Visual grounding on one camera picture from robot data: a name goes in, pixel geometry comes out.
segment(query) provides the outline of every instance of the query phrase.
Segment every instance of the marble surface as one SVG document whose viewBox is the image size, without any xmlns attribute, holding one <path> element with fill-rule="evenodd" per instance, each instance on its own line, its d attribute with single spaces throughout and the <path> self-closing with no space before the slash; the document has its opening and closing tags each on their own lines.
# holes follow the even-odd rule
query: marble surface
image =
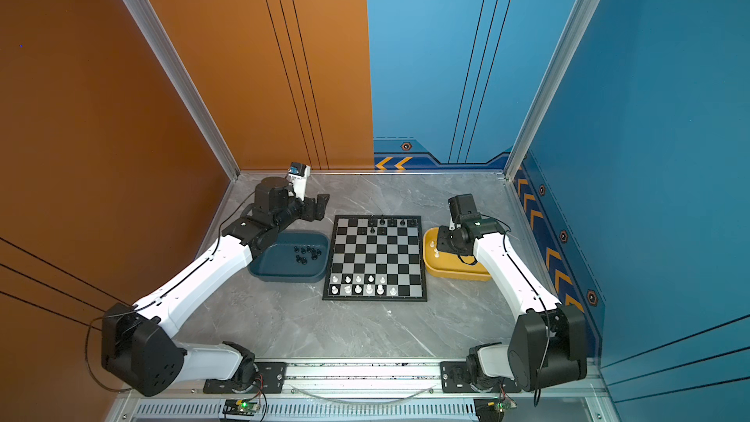
<svg viewBox="0 0 750 422">
<path fill-rule="evenodd" d="M 226 218 L 267 174 L 243 173 L 220 215 Z M 507 222 L 519 256 L 541 279 L 539 252 L 515 199 L 497 173 L 317 174 L 307 195 L 331 194 L 321 222 L 292 229 L 330 237 L 337 214 L 419 215 L 423 231 L 449 221 L 448 198 L 471 192 L 483 213 Z M 259 358 L 463 358 L 474 345 L 509 340 L 513 318 L 493 281 L 427 275 L 429 300 L 375 304 L 323 301 L 324 281 L 266 283 L 240 271 L 185 322 L 182 342 L 237 342 Z"/>
</svg>

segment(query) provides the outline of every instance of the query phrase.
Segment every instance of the blue panel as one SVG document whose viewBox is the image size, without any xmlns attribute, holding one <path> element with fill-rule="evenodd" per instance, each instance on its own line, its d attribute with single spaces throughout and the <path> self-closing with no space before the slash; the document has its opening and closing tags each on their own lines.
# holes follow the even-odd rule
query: blue panel
<svg viewBox="0 0 750 422">
<path fill-rule="evenodd" d="M 508 0 L 485 0 L 478 30 L 482 0 L 368 0 L 375 137 L 415 138 L 441 163 L 471 142 L 468 161 L 487 163 L 514 143 L 574 2 L 512 1 L 472 140 Z"/>
<path fill-rule="evenodd" d="M 602 287 L 604 364 L 747 309 L 748 9 L 602 0 L 533 142 Z"/>
</svg>

